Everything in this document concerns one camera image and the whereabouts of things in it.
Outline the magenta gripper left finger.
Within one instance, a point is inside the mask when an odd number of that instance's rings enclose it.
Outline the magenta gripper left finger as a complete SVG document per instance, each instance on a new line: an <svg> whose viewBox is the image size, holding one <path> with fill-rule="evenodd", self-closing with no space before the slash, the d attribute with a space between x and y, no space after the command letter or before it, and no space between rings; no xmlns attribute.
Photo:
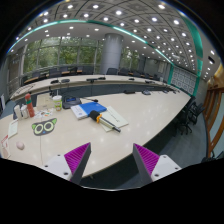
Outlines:
<svg viewBox="0 0 224 224"><path fill-rule="evenodd" d="M54 156L43 165L43 169L72 183L79 184L90 154L91 144L86 143L64 155Z"/></svg>

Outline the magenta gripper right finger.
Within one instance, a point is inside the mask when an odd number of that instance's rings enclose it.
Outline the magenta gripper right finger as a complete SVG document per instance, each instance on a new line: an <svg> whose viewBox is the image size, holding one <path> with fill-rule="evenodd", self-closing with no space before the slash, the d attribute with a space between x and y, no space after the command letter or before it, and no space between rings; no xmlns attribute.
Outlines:
<svg viewBox="0 0 224 224"><path fill-rule="evenodd" d="M168 155L158 155L136 143L133 144L133 156L144 185L181 170Z"/></svg>

